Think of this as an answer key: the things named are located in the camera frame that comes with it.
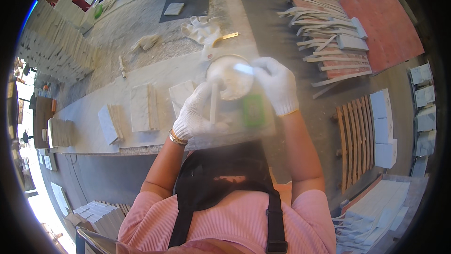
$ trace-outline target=bracelet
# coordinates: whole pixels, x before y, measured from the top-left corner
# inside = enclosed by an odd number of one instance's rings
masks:
[[[175,135],[173,129],[170,129],[170,130],[169,130],[169,139],[170,139],[173,143],[178,144],[178,145],[185,146],[185,145],[188,144],[188,140],[183,140],[183,139],[178,138],[178,137]]]

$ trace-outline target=white work glove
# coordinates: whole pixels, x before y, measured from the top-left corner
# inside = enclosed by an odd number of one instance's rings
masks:
[[[277,116],[287,115],[299,109],[296,78],[293,72],[271,57],[258,58],[251,65]]]
[[[229,125],[223,122],[211,124],[202,116],[206,99],[211,95],[211,82],[201,83],[194,93],[185,100],[179,117],[172,127],[176,137],[188,140],[209,133],[226,133]]]
[[[222,38],[219,18],[213,17],[209,21],[206,16],[192,16],[191,24],[182,23],[182,33],[200,43],[203,46],[201,59],[210,60],[213,58],[213,46],[215,42]]]

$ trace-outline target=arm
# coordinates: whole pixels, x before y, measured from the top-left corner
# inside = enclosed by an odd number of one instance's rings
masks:
[[[291,202],[310,189],[325,191],[321,163],[299,110],[281,117],[285,128],[288,167],[293,181]]]
[[[195,135],[224,132],[228,129],[227,124],[218,122],[212,125],[202,117],[203,106],[210,94],[211,83],[204,82],[196,88],[185,101],[179,117],[174,122],[173,136],[186,142]],[[180,172],[183,151],[184,146],[173,143],[169,137],[166,138],[163,148],[150,167],[140,192],[152,191],[163,199],[170,197]]]
[[[140,192],[152,191],[163,199],[172,195],[182,164],[184,146],[173,143],[169,137],[147,173]]]
[[[253,66],[257,80],[284,124],[288,167],[293,180],[292,200],[309,189],[324,191],[324,177],[318,154],[299,112],[295,76],[270,57],[255,60]]]

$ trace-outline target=black mat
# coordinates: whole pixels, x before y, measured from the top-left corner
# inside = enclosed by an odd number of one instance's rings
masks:
[[[166,8],[171,3],[185,4],[179,15],[164,15]],[[210,0],[166,0],[165,7],[161,13],[160,23],[176,19],[190,18],[191,16],[206,16],[208,15],[209,3]]]

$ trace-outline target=green container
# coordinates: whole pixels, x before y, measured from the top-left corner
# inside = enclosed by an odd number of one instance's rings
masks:
[[[257,127],[265,123],[262,96],[259,94],[247,95],[243,98],[245,113],[245,126]]]
[[[96,10],[94,13],[94,18],[97,19],[100,17],[100,15],[102,15],[102,11],[103,11],[103,4],[99,4],[98,6],[96,6]]]

